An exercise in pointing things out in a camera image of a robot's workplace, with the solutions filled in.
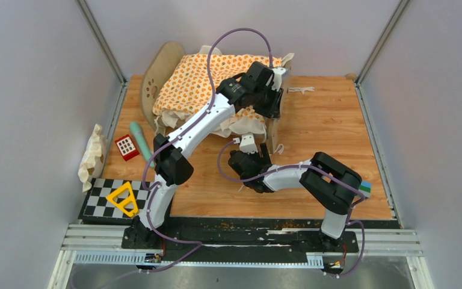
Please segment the yellow duck print blanket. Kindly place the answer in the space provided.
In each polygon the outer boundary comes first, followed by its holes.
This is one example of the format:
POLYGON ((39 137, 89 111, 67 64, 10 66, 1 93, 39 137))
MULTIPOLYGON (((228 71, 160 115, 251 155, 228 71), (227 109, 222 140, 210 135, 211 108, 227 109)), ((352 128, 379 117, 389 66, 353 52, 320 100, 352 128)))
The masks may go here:
MULTIPOLYGON (((261 55, 217 54, 211 55, 210 69, 207 69, 207 54, 184 55, 161 85, 153 103, 153 129, 156 133, 165 134, 167 128, 183 125, 211 100, 212 89, 217 88, 223 80, 246 72, 253 62, 284 67, 293 57, 294 54, 290 53, 283 58, 273 57, 270 61, 268 56, 261 55)), ((252 133, 273 145, 277 143, 276 132, 277 128, 270 128, 266 118, 257 114, 252 107, 239 110, 212 131, 224 138, 252 133)))

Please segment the wooden pet bed frame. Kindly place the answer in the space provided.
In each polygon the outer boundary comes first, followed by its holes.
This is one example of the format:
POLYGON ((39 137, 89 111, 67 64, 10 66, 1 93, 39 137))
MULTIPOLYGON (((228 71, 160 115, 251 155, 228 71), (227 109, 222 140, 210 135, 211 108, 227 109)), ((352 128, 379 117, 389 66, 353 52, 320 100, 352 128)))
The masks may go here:
MULTIPOLYGON (((208 45, 203 45, 196 54, 198 53, 205 53, 208 55, 207 69, 210 69, 209 59, 211 55, 223 54, 218 48, 211 48, 208 45)), ((153 114, 151 109, 159 93, 159 89, 161 88, 161 85, 167 81, 167 78, 174 71, 175 66, 184 55, 188 54, 185 52, 180 43, 167 42, 161 47, 144 74, 140 93, 141 109, 152 128, 153 114)), ((292 60, 288 61, 288 63, 284 66, 287 71, 290 71, 291 69, 291 61, 292 60)))

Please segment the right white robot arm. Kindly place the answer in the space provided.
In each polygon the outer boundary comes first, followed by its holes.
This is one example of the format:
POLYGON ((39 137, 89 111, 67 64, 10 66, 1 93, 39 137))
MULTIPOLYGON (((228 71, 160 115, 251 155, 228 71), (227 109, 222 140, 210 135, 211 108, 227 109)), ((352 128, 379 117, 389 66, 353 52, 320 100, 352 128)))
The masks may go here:
POLYGON ((308 160, 288 165, 273 164, 265 143, 256 144, 251 134, 234 138, 228 165, 237 174, 235 182, 257 193, 273 193, 304 188, 324 208, 319 242, 323 249, 335 251, 343 244, 343 232, 360 192, 362 177, 353 169, 324 152, 308 160))

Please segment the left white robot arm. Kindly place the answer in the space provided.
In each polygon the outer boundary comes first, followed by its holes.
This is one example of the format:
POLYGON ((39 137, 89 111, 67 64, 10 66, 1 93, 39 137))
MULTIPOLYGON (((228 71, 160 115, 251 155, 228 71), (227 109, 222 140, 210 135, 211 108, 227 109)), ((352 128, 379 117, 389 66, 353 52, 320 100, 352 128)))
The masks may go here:
POLYGON ((180 128, 154 138, 155 178, 148 187, 151 195, 147 205, 139 214, 144 227, 138 231, 137 241, 143 247, 152 249, 159 244, 157 228, 164 223, 178 186, 193 175, 189 158, 200 143, 225 120, 247 107, 253 107, 265 118, 278 118, 287 74, 284 67, 269 67, 255 61, 245 73, 222 80, 208 103, 180 128))

